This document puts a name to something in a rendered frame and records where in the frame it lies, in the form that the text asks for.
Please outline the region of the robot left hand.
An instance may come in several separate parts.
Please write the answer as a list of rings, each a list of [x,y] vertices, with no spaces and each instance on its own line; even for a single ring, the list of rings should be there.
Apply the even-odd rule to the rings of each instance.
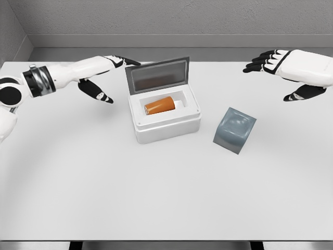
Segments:
[[[70,67],[74,73],[74,79],[79,81],[78,88],[83,93],[93,99],[113,104],[113,100],[90,78],[127,65],[140,66],[141,63],[125,57],[110,55],[80,60],[71,64]]]

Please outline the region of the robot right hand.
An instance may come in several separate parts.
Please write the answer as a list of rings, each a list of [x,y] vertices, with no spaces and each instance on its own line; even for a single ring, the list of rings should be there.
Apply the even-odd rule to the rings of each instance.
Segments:
[[[245,66],[244,73],[266,72],[303,83],[284,97],[285,102],[303,101],[324,94],[333,86],[333,57],[299,49],[263,52]]]

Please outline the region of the white box with grey lid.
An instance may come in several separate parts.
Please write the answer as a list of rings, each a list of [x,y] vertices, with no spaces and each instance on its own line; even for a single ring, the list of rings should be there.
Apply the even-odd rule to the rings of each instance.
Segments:
[[[141,144],[197,132],[201,112],[188,84],[189,57],[128,67],[129,106]]]

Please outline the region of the grey-blue cube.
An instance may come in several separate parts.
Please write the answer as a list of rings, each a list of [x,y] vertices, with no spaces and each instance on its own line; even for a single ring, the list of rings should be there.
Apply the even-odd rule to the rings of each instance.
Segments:
[[[213,143],[238,155],[256,121],[255,118],[229,107],[216,129]]]

